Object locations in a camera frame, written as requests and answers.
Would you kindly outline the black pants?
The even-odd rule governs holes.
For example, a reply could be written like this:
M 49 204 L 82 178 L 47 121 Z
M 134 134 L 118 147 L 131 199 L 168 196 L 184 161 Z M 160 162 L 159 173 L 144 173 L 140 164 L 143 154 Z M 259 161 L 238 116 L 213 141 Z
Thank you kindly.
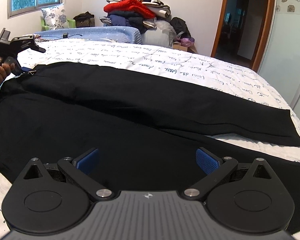
M 0 172 L 13 184 L 32 158 L 55 164 L 97 148 L 88 176 L 113 197 L 66 231 L 10 230 L 6 239 L 292 239 L 300 231 L 300 163 L 212 138 L 224 134 L 300 147 L 289 110 L 191 83 L 72 62 L 10 79 L 0 90 Z M 206 176 L 196 162 L 201 147 L 239 163 L 264 158 L 294 201 L 289 226 L 234 231 L 205 203 L 185 199 Z

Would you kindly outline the red garment on pile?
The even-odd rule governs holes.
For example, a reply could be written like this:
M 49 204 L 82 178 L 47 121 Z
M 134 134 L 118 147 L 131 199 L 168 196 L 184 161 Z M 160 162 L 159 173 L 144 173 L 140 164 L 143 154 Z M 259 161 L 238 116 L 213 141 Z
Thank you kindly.
M 104 7 L 104 12 L 110 13 L 113 11 L 130 11 L 137 12 L 145 19 L 152 19 L 156 14 L 149 10 L 144 4 L 138 0 L 124 0 L 115 3 L 109 3 Z

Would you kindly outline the white floral wardrobe door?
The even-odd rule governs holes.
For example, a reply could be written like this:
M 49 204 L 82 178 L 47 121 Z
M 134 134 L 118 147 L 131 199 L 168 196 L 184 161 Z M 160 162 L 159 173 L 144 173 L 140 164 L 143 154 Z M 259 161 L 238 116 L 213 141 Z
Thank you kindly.
M 259 74 L 300 118 L 300 0 L 276 0 L 271 34 Z

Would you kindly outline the white quilt with blue script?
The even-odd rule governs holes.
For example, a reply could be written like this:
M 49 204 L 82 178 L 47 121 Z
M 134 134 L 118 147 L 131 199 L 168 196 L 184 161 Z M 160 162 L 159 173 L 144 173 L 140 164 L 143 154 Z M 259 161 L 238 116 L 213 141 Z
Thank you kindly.
M 38 64 L 67 60 L 75 63 L 98 64 L 118 69 L 167 77 L 212 88 L 252 102 L 279 109 L 289 109 L 300 135 L 300 120 L 279 92 L 266 80 L 245 67 L 211 57 L 191 54 L 159 46 L 92 41 L 83 38 L 50 40 L 38 43 L 46 53 L 21 53 L 21 63 L 34 68 Z M 273 157 L 300 163 L 300 148 L 257 142 L 241 135 L 213 135 L 213 139 Z M 0 173 L 0 207 L 11 183 Z

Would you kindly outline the green plastic chair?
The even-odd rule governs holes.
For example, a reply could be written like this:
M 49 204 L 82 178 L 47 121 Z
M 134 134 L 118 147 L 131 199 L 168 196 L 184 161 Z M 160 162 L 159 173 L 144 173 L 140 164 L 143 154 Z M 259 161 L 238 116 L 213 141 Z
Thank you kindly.
M 69 28 L 76 28 L 76 21 L 72 19 L 67 19 Z M 48 31 L 51 30 L 51 28 L 46 25 L 45 20 L 41 18 L 41 26 L 42 26 L 42 31 Z

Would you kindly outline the cardboard box on floor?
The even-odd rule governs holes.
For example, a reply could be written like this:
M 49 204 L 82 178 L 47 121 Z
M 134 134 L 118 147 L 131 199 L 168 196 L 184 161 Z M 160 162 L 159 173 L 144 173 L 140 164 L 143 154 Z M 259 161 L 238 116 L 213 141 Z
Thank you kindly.
M 182 46 L 181 43 L 179 43 L 179 42 L 174 42 L 172 48 L 181 50 L 181 51 L 185 51 L 185 52 L 189 52 L 189 53 L 193 53 L 193 54 L 197 54 L 197 50 L 194 46 L 185 47 L 185 46 Z

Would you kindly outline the floral white pillow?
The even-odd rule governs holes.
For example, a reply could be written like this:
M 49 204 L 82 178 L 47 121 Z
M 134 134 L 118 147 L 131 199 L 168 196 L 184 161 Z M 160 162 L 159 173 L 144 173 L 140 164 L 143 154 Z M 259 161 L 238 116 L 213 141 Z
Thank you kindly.
M 64 4 L 41 9 L 48 30 L 68 29 L 70 27 Z

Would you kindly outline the wooden door frame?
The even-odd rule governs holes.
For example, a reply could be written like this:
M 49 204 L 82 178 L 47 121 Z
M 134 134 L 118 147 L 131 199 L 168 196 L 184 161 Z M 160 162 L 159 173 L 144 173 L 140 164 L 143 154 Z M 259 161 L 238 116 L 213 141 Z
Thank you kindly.
M 275 0 L 223 0 L 211 56 L 258 71 Z

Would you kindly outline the dark bag by wall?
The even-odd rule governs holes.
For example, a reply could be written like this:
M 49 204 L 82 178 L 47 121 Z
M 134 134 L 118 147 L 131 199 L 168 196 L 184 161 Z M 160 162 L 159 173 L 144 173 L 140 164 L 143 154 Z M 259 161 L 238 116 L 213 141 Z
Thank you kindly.
M 74 17 L 77 28 L 94 27 L 95 16 L 90 12 L 85 12 Z

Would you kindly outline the pile of assorted clothes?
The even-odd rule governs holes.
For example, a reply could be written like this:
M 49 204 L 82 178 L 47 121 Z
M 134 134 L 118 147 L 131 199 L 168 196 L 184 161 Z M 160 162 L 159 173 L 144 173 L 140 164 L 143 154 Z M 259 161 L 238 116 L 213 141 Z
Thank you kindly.
M 168 5 L 161 0 L 107 0 L 106 16 L 100 18 L 105 27 L 133 27 L 146 45 L 187 50 L 194 46 L 186 22 L 171 16 Z

